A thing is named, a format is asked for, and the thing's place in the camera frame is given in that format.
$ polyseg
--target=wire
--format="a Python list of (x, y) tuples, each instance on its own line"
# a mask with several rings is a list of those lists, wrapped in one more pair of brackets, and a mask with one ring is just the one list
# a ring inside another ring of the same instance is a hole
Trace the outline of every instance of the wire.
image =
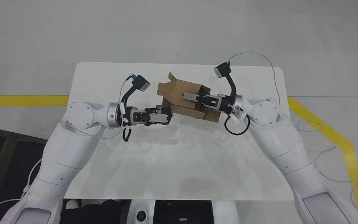
[[(300, 129), (300, 128), (298, 128), (298, 126), (299, 126), (299, 123), (302, 122), (302, 121), (315, 123), (315, 124), (319, 125), (319, 129), (318, 129), (318, 130), (303, 130), (303, 129)], [(299, 131), (301, 131), (301, 132), (314, 133), (314, 132), (319, 132), (320, 130), (322, 130), (322, 125), (319, 124), (318, 122), (313, 121), (313, 120), (304, 120), (304, 119), (301, 119), (301, 120), (299, 120), (299, 121), (297, 122), (296, 129), (299, 130)], [(332, 178), (328, 177), (327, 175), (325, 175), (324, 173), (322, 173), (322, 171), (318, 168), (318, 166), (317, 166), (317, 160), (318, 160), (318, 158), (319, 158), (322, 154), (324, 154), (324, 153), (326, 153), (326, 152), (330, 152), (330, 151), (334, 150), (335, 148), (337, 148), (337, 147), (336, 147), (336, 146), (329, 146), (328, 148), (326, 148), (326, 149), (323, 150), (323, 151), (312, 151), (312, 150), (309, 150), (308, 148), (306, 148), (306, 146), (305, 146), (305, 149), (306, 149), (306, 150), (308, 150), (308, 151), (310, 151), (310, 152), (319, 153), (319, 154), (315, 157), (313, 163), (314, 163), (314, 166), (317, 168), (317, 170), (322, 174), (322, 176), (323, 176), (324, 178), (326, 178), (326, 179), (328, 179), (328, 180), (330, 180), (330, 181), (333, 181), (333, 182), (337, 182), (337, 183), (353, 183), (353, 182), (357, 182), (358, 179), (355, 179), (355, 180), (335, 180), (335, 179), (332, 179)], [(355, 191), (355, 189), (356, 189), (357, 187), (358, 187), (358, 183), (352, 188), (352, 190), (351, 190), (351, 192), (350, 192), (350, 200), (351, 200), (351, 203), (352, 203), (355, 207), (357, 207), (357, 205), (354, 203), (354, 200), (352, 199), (352, 196), (353, 196), (353, 193), (354, 193), (354, 191)]]
[[(318, 129), (318, 130), (303, 130), (303, 129), (298, 128), (300, 122), (303, 122), (303, 121), (305, 121), (305, 122), (312, 122), (312, 123), (318, 125), (318, 126), (319, 126), (319, 129)], [(300, 119), (300, 120), (297, 122), (296, 129), (297, 129), (297, 130), (300, 130), (301, 132), (320, 132), (320, 131), (322, 130), (322, 125), (319, 124), (318, 122), (315, 122), (314, 120), (306, 120), (306, 119), (304, 120), (304, 119)]]
[[(122, 84), (122, 86), (121, 86), (121, 89), (120, 89), (120, 91), (119, 91), (119, 102), (121, 102), (121, 96), (122, 96), (122, 90), (123, 90), (124, 84), (125, 84), (126, 81), (128, 81), (129, 79), (130, 79), (130, 76), (128, 76), (128, 77), (125, 79), (125, 81), (123, 82), (123, 84)], [(84, 131), (81, 131), (81, 130), (75, 128), (74, 126), (72, 126), (71, 124), (69, 124), (69, 123), (67, 123), (67, 122), (65, 122), (65, 121), (63, 121), (63, 120), (60, 120), (60, 122), (63, 122), (65, 125), (70, 126), (71, 128), (73, 128), (73, 129), (76, 130), (77, 132), (80, 132), (80, 133), (82, 133), (82, 134), (84, 134), (84, 135), (86, 135), (86, 136), (91, 136), (91, 137), (93, 137), (93, 138), (99, 138), (99, 139), (111, 139), (111, 138), (114, 138), (114, 137), (118, 136), (118, 134), (121, 133), (121, 131), (122, 131), (122, 129), (123, 129), (123, 111), (122, 111), (122, 107), (120, 106), (119, 109), (120, 109), (120, 112), (121, 112), (121, 127), (120, 127), (119, 131), (118, 131), (114, 136), (108, 137), (108, 138), (98, 137), (98, 136), (94, 136), (94, 135), (92, 135), (92, 134), (88, 134), (88, 133), (86, 133), (86, 132), (84, 132)]]
[(358, 186), (358, 183), (357, 183), (356, 185), (354, 185), (354, 187), (352, 188), (351, 193), (350, 193), (350, 195), (349, 195), (349, 198), (351, 199), (351, 202), (352, 202), (352, 204), (353, 204), (355, 207), (357, 207), (357, 205), (356, 205), (356, 203), (355, 203), (354, 200), (353, 200), (353, 193), (354, 193), (355, 189), (357, 188), (357, 186)]
[(227, 123), (228, 123), (228, 120), (230, 119), (230, 117), (231, 116), (228, 115), (228, 117), (226, 118), (226, 120), (224, 122), (224, 127), (230, 134), (233, 134), (234, 136), (240, 136), (240, 135), (244, 134), (248, 130), (248, 128), (250, 127), (250, 123), (251, 123), (250, 117), (246, 114), (247, 126), (246, 126), (245, 130), (243, 132), (240, 132), (240, 133), (233, 133), (231, 130), (228, 129), (228, 126), (227, 126)]
[(4, 200), (4, 201), (0, 202), (0, 204), (5, 203), (5, 202), (12, 202), (13, 200), (20, 200), (20, 198)]
[(231, 66), (230, 60), (233, 59), (234, 57), (240, 55), (240, 54), (258, 54), (258, 55), (260, 55), (260, 56), (266, 58), (266, 60), (269, 62), (270, 66), (271, 66), (271, 68), (272, 68), (272, 72), (274, 73), (275, 88), (276, 88), (277, 96), (279, 97), (279, 106), (281, 106), (281, 96), (280, 96), (280, 94), (279, 94), (279, 89), (277, 88), (275, 69), (274, 69), (274, 66), (272, 65), (271, 61), (269, 60), (269, 58), (266, 57), (266, 56), (263, 55), (263, 54), (258, 53), (258, 52), (241, 52), (241, 53), (235, 54), (235, 55), (233, 55), (233, 56), (231, 56), (231, 57), (229, 58), (229, 60), (228, 60), (229, 66)]
[[(25, 188), (23, 189), (23, 193), (21, 195), (21, 198), (23, 198), (23, 196), (25, 196), (26, 192), (29, 191), (29, 188), (30, 188), (30, 179), (31, 179), (31, 175), (32, 175), (32, 172), (34, 172), (35, 170), (35, 167), (41, 162), (42, 159), (40, 159), (37, 163), (34, 164), (34, 166), (32, 167), (30, 173), (29, 173), (29, 176), (27, 177), (27, 185), (25, 186)], [(21, 200), (21, 198), (17, 198), (17, 199), (9, 199), (9, 200), (4, 200), (2, 202), (0, 202), (0, 204), (2, 203), (5, 203), (5, 202), (11, 202), (11, 201), (14, 201), (14, 200)]]

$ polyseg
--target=yellow tape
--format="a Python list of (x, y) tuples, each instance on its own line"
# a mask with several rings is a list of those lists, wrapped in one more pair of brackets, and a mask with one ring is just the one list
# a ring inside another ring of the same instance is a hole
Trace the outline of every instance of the yellow tape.
[[(349, 178), (351, 180), (358, 179), (358, 161), (356, 157), (356, 153), (354, 151), (353, 144), (348, 141), (344, 136), (336, 132), (333, 128), (331, 128), (328, 124), (322, 121), (319, 117), (314, 115), (311, 111), (306, 109), (304, 106), (299, 104), (294, 98), (288, 97), (289, 107), (295, 112), (298, 116), (305, 120), (312, 120), (314, 122), (319, 123), (322, 126), (320, 132), (328, 138), (333, 144), (339, 147), (342, 150), (343, 158), (346, 163), (347, 171)], [(309, 122), (312, 127), (319, 130), (319, 126)], [(358, 203), (358, 188), (354, 191), (354, 196)]]
[(0, 106), (67, 106), (69, 96), (0, 96)]

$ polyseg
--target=gray floor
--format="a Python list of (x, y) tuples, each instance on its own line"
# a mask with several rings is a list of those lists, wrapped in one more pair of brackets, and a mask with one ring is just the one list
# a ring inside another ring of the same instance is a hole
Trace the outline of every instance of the gray floor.
[[(0, 95), (68, 95), (81, 61), (219, 64), (256, 51), (282, 68), (289, 96), (303, 96), (358, 148), (356, 0), (5, 0), (0, 30)], [(254, 55), (233, 64), (268, 65)], [(303, 137), (317, 149), (331, 144)], [(339, 150), (320, 166), (347, 178)], [(332, 185), (348, 197), (349, 184)], [(293, 202), (239, 202), (238, 210), (241, 223), (300, 223)]]

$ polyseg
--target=box lid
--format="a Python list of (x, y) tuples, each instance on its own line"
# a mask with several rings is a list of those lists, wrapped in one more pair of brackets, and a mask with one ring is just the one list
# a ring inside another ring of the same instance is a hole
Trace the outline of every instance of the box lid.
[(195, 108), (195, 102), (190, 100), (185, 100), (182, 97), (183, 92), (189, 92), (192, 94), (197, 94), (198, 92), (209, 93), (210, 88), (193, 83), (187, 82), (184, 80), (178, 80), (171, 72), (168, 75), (168, 78), (171, 80), (167, 83), (159, 83), (157, 95), (163, 96), (171, 104), (184, 106), (186, 108)]

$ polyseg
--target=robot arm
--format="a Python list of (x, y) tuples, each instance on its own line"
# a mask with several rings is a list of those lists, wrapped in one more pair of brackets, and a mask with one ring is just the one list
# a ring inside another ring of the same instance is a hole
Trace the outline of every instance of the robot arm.
[[(236, 93), (235, 85), (230, 82), (229, 65), (223, 63), (214, 71), (218, 77), (226, 77), (232, 93)], [(322, 179), (308, 158), (302, 137), (273, 99), (247, 100), (243, 95), (187, 92), (182, 96), (200, 106), (226, 113), (228, 119), (232, 117), (237, 123), (246, 122), (263, 154), (281, 171), (291, 187), (295, 207), (304, 223), (358, 223), (356, 208)]]
[[(136, 89), (141, 90), (140, 87), (146, 83), (142, 82)], [(127, 101), (129, 96), (126, 94), (123, 99)], [(114, 102), (106, 106), (75, 102), (50, 136), (34, 182), (24, 190), (26, 194), (9, 209), (0, 223), (59, 223), (65, 193), (92, 157), (106, 128), (137, 124), (165, 125), (169, 124), (171, 118), (171, 110), (166, 107), (139, 110)]]

